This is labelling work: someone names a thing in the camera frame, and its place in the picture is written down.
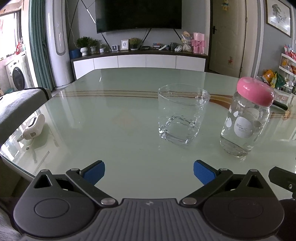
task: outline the washing machine door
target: washing machine door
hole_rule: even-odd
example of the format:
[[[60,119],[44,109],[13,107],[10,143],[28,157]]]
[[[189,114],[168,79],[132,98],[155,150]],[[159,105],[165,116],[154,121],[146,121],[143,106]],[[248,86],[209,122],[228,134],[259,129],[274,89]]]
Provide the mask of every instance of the washing machine door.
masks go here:
[[[13,69],[12,80],[17,90],[23,90],[25,88],[25,77],[19,67]]]

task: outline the water bottle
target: water bottle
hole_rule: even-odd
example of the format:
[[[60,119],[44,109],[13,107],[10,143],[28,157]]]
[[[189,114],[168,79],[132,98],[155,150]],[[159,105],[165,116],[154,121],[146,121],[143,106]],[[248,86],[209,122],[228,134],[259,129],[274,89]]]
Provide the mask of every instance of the water bottle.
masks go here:
[[[246,156],[254,147],[270,114],[273,89],[250,77],[237,83],[220,136],[220,144],[229,154]]]

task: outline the white cabinet drawer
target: white cabinet drawer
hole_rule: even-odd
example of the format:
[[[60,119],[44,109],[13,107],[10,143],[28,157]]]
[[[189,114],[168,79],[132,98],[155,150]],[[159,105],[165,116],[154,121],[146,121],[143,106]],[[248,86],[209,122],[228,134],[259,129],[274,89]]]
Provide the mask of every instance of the white cabinet drawer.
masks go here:
[[[174,69],[175,66],[176,66],[176,56],[161,55],[161,54],[146,55],[146,67]]]
[[[118,68],[117,56],[107,56],[94,58],[95,69]]]
[[[205,71],[205,58],[176,56],[176,69]]]
[[[118,67],[145,67],[146,58],[144,54],[133,54],[133,55],[118,55]]]
[[[76,79],[94,70],[94,59],[83,59],[73,62]]]

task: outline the green glass table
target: green glass table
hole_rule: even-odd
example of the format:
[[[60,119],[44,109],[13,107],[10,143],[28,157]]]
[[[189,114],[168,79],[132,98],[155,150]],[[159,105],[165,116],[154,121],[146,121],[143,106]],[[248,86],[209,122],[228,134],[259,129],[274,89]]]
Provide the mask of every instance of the green glass table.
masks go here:
[[[103,160],[105,176],[96,186],[119,202],[125,197],[180,200],[202,186],[193,174],[197,159],[237,174],[258,169],[279,199],[290,198],[290,192],[269,182],[268,172],[278,166],[296,173],[295,99],[280,93],[289,110],[272,109],[256,146],[239,159],[219,143],[237,81],[178,69],[94,70],[32,114],[45,116],[40,136],[17,142],[26,120],[2,146],[1,155],[32,177],[42,169],[63,174]],[[157,91],[169,83],[195,85],[211,94],[198,136],[186,148],[159,137]]]

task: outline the blue gripper pad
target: blue gripper pad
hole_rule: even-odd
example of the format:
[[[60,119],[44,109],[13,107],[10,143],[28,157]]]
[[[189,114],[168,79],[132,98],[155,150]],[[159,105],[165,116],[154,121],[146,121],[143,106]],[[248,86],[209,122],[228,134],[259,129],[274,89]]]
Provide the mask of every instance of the blue gripper pad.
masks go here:
[[[86,171],[82,177],[92,185],[95,185],[98,181],[102,179],[104,175],[105,175],[105,163],[100,162],[99,164],[95,165],[93,168]]]
[[[193,173],[203,185],[208,184],[210,181],[216,178],[215,172],[206,168],[204,165],[197,161],[195,161],[193,164]]]

